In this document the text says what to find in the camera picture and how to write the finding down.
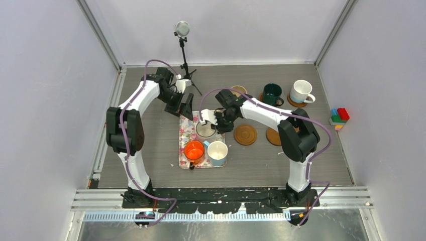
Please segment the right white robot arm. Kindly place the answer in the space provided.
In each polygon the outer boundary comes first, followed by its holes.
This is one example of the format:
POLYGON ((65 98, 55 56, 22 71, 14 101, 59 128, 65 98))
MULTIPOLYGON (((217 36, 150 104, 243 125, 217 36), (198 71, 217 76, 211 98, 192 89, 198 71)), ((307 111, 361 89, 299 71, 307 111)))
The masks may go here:
POLYGON ((293 206, 305 202, 311 190, 309 165, 320 141, 307 113, 301 108, 282 110, 248 95, 236 96, 229 89, 220 90, 215 98, 224 109, 222 113, 214 113, 212 126, 219 133, 232 131, 238 118, 259 122, 278 132, 282 150, 289 159, 286 199, 293 206))

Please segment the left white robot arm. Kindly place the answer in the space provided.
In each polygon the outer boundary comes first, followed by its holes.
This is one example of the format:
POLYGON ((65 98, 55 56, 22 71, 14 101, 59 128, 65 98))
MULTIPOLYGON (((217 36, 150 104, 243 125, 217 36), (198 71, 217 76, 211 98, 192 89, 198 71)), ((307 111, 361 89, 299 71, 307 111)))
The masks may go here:
POLYGON ((124 103, 106 111, 106 143, 119 156, 128 179, 127 190, 122 194, 124 208, 147 208, 156 200, 142 158, 146 139, 143 113, 158 99, 166 104, 166 112, 193 120, 193 94, 182 100, 192 84, 188 76, 174 75, 169 69, 159 67, 156 73, 142 77, 138 88, 124 103))

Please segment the white mug blue base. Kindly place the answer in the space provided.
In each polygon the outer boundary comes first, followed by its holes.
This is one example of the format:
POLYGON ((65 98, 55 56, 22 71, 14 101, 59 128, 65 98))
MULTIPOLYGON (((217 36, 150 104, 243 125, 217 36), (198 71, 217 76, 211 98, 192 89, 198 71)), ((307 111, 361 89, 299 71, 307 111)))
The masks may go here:
POLYGON ((297 80, 290 91, 290 99, 295 103, 314 103, 316 97, 311 92, 312 85, 308 81, 297 80))

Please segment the dark green mug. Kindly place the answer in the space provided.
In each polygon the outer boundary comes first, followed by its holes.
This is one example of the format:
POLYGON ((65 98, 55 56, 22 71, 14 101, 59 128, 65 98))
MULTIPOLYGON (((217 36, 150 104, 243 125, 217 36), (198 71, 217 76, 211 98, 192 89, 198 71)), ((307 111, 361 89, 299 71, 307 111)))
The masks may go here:
POLYGON ((266 84, 262 92, 262 102, 271 106, 282 106, 284 100, 281 98, 282 88, 275 84, 266 84))

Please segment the white mug brown rim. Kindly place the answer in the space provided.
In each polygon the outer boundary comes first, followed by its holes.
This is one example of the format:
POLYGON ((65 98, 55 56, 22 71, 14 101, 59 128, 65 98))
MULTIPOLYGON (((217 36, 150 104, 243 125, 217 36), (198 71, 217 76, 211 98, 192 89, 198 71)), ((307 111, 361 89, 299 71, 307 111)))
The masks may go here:
POLYGON ((210 122, 205 122, 205 124, 198 122, 195 131, 199 140, 206 140, 216 135, 216 130, 211 127, 210 122))

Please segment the beige mug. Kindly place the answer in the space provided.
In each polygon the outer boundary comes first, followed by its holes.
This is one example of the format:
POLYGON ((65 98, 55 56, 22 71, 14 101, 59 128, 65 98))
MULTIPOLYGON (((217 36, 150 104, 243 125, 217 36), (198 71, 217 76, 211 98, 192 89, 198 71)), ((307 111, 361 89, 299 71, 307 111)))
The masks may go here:
POLYGON ((231 93, 235 95, 236 97, 241 96, 241 93, 247 94, 246 88, 240 85, 234 85, 231 87, 231 89, 232 89, 231 93))

